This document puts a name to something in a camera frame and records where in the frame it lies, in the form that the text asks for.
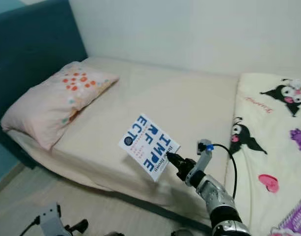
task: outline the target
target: cartoon blanket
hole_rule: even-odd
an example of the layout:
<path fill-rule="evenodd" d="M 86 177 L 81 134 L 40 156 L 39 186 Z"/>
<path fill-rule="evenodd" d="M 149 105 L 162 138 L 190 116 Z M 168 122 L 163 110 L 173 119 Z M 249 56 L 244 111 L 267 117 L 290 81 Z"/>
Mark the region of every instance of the cartoon blanket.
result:
<path fill-rule="evenodd" d="M 301 200 L 301 79 L 242 75 L 230 150 L 238 169 L 240 216 L 253 236 L 270 235 Z M 233 179 L 229 162 L 228 191 Z"/>

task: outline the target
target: beige bed sheet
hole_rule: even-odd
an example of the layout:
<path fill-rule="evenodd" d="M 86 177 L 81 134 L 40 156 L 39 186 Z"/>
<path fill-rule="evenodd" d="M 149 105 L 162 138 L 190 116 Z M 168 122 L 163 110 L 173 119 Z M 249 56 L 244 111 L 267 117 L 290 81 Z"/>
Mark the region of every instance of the beige bed sheet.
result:
<path fill-rule="evenodd" d="M 118 142 L 140 113 L 145 113 L 181 148 L 184 158 L 198 159 L 196 141 L 207 138 L 229 145 L 237 78 L 181 71 L 104 58 L 87 65 L 120 75 L 120 80 L 93 101 L 69 125 L 52 151 L 31 137 L 8 134 L 49 170 L 90 187 L 118 191 L 204 221 L 205 203 L 168 165 L 157 183 Z M 224 183 L 227 154 L 216 149 L 206 173 Z"/>

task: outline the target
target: bed frame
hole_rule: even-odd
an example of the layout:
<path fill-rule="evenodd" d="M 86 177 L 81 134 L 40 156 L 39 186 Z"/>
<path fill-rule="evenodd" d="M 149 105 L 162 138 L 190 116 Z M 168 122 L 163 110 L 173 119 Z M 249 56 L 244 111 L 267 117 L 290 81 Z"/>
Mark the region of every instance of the bed frame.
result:
<path fill-rule="evenodd" d="M 68 0 L 47 0 L 0 14 L 0 119 L 30 87 L 85 58 Z M 26 166 L 36 165 L 1 126 L 0 143 Z"/>

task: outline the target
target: white card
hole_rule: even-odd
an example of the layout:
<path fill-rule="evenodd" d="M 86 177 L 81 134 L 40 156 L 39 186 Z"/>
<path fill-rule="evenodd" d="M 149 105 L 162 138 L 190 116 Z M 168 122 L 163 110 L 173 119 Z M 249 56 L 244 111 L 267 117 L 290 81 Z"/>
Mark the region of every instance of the white card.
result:
<path fill-rule="evenodd" d="M 180 145 L 146 115 L 141 114 L 119 142 L 132 158 L 157 181 L 168 164 L 167 152 L 176 153 Z"/>

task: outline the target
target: purple cartoon character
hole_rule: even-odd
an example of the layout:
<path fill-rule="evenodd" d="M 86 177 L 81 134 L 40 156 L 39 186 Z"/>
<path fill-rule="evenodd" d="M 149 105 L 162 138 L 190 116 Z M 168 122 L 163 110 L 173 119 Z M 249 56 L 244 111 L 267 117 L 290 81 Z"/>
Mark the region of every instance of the purple cartoon character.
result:
<path fill-rule="evenodd" d="M 290 131 L 291 139 L 295 140 L 299 145 L 299 149 L 301 151 L 301 130 L 295 129 Z"/>

